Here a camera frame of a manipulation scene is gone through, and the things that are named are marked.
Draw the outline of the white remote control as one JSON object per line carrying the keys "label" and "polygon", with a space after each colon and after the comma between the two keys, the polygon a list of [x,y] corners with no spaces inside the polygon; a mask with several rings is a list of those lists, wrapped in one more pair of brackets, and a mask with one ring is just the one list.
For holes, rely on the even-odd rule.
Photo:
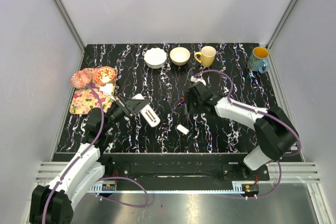
{"label": "white remote control", "polygon": [[150,106],[149,101],[145,99],[142,94],[136,94],[133,96],[133,99],[135,100],[144,100],[146,102],[146,105],[142,107],[142,109],[139,111],[139,113],[142,115],[142,117],[147,121],[150,127],[156,127],[160,123],[160,118],[155,113],[153,108]]}

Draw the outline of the white battery cover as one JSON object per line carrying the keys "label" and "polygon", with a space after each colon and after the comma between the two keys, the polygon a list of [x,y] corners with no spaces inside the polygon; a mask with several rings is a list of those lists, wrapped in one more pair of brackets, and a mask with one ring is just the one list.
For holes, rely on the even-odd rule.
{"label": "white battery cover", "polygon": [[184,127],[183,125],[181,125],[181,124],[179,124],[179,125],[176,127],[176,129],[177,129],[178,131],[180,131],[181,133],[183,133],[184,135],[187,135],[187,134],[189,133],[189,130],[188,130],[186,127]]}

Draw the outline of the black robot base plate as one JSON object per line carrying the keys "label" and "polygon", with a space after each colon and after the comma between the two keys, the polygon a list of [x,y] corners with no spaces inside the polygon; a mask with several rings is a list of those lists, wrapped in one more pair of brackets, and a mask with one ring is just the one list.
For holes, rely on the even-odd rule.
{"label": "black robot base plate", "polygon": [[270,177],[265,165],[256,171],[243,166],[245,154],[104,154],[104,176],[118,175],[138,183],[153,180],[210,180],[225,182],[267,182]]}

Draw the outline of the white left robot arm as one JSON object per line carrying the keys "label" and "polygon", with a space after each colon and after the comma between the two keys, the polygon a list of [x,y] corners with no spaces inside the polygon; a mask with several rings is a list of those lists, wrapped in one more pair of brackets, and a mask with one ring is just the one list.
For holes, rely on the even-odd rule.
{"label": "white left robot arm", "polygon": [[90,187],[99,179],[112,177],[114,168],[102,162],[107,148],[105,134],[124,116],[135,115],[149,104],[141,94],[132,98],[119,95],[115,104],[104,113],[94,108],[88,114],[88,134],[67,166],[46,186],[38,185],[32,192],[30,223],[71,223],[75,208]]}

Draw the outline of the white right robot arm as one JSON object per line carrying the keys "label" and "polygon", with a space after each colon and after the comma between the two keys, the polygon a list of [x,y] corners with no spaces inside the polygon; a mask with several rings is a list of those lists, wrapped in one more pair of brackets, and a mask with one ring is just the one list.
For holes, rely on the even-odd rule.
{"label": "white right robot arm", "polygon": [[258,146],[239,166],[239,175],[250,180],[269,161],[278,161],[300,138],[283,109],[259,108],[237,102],[228,96],[215,95],[201,82],[192,84],[185,96],[188,114],[212,114],[243,124],[255,131]]}

